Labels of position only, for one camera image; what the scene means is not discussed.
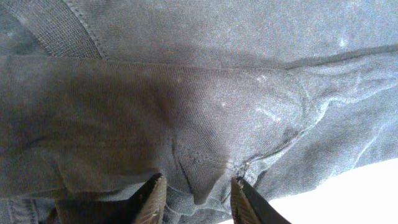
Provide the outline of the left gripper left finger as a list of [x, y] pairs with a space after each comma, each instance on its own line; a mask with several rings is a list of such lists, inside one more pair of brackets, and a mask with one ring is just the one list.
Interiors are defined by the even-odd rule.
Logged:
[[104, 224], [160, 224], [167, 198], [167, 179], [154, 174]]

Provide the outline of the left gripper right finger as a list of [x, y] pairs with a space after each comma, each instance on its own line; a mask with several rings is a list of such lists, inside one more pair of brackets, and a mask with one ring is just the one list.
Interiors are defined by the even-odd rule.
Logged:
[[234, 224], [291, 224], [242, 177], [231, 179], [230, 205]]

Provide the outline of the black Nike t-shirt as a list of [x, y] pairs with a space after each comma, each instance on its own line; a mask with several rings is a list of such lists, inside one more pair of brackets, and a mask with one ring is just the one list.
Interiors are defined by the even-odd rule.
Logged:
[[396, 1], [1, 2], [1, 222], [164, 223], [397, 157]]

